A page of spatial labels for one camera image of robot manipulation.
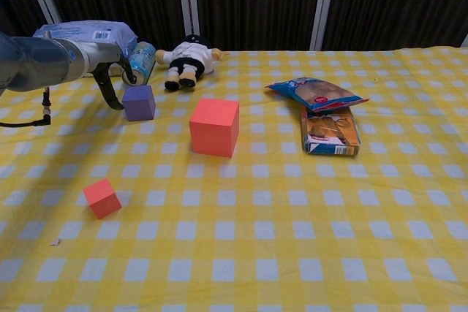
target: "doll's black shoe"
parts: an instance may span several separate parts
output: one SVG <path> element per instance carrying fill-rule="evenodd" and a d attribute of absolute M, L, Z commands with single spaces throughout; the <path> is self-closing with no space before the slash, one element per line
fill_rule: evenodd
<path fill-rule="evenodd" d="M 187 88 L 193 88 L 195 87 L 195 81 L 194 80 L 190 80 L 189 78 L 181 78 L 180 80 L 178 80 L 178 82 L 184 86 L 184 87 L 187 87 Z"/>
<path fill-rule="evenodd" d="M 173 81 L 170 81 L 170 80 L 168 80 L 167 82 L 164 83 L 164 87 L 168 91 L 178 91 L 178 88 L 179 88 L 177 82 L 173 82 Z"/>

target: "large red cube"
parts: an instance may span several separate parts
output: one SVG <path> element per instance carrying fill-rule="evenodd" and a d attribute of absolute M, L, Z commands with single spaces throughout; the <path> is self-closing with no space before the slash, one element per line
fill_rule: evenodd
<path fill-rule="evenodd" d="M 203 98 L 189 125 L 195 153 L 231 157 L 239 135 L 239 103 Z"/>
<path fill-rule="evenodd" d="M 83 189 L 89 207 L 97 218 L 102 218 L 122 207 L 107 178 Z"/>

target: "foam block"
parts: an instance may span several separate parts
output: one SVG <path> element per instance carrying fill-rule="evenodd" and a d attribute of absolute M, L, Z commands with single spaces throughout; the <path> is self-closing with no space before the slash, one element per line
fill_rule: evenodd
<path fill-rule="evenodd" d="M 150 85 L 127 86 L 122 104 L 129 121 L 146 121 L 154 118 L 156 102 Z"/>
<path fill-rule="evenodd" d="M 89 207 L 97 218 L 102 218 L 122 207 L 107 178 L 83 189 Z"/>
<path fill-rule="evenodd" d="M 189 126 L 195 153 L 231 157 L 239 135 L 239 103 L 201 99 Z"/>

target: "doll's white shirt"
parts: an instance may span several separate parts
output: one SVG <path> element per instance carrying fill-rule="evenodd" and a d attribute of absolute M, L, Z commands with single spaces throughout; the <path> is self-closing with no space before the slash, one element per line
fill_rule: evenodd
<path fill-rule="evenodd" d="M 205 45 L 182 42 L 173 51 L 166 51 L 163 61 L 165 64 L 170 64 L 171 61 L 177 58 L 194 58 L 200 61 L 205 66 L 205 73 L 210 73 L 214 70 L 211 49 L 208 49 Z"/>

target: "blue can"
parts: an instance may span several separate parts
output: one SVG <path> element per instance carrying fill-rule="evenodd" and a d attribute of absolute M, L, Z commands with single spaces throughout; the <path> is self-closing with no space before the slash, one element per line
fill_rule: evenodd
<path fill-rule="evenodd" d="M 132 55 L 129 57 L 133 74 L 137 78 L 137 82 L 133 85 L 145 85 L 148 83 L 149 75 L 156 60 L 155 54 L 156 48 L 153 45 L 147 42 L 139 42 L 137 44 Z M 122 73 L 122 78 L 125 83 L 129 84 L 125 72 Z"/>

